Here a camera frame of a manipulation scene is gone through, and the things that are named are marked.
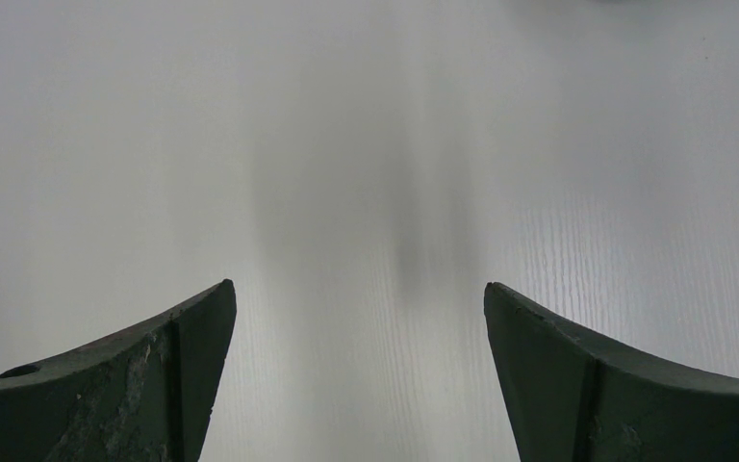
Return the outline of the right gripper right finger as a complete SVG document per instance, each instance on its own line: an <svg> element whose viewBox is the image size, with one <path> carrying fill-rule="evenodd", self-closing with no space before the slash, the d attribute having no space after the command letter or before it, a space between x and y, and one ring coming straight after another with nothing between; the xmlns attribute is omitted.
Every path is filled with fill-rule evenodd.
<svg viewBox="0 0 739 462"><path fill-rule="evenodd" d="M739 378L623 344L491 282L484 315L523 461L739 461Z"/></svg>

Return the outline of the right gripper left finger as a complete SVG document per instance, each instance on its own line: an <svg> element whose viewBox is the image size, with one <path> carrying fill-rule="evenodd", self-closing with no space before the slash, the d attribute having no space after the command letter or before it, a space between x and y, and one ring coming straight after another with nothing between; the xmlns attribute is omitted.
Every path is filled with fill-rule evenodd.
<svg viewBox="0 0 739 462"><path fill-rule="evenodd" d="M224 280L163 313L0 373L0 461L195 461L236 318Z"/></svg>

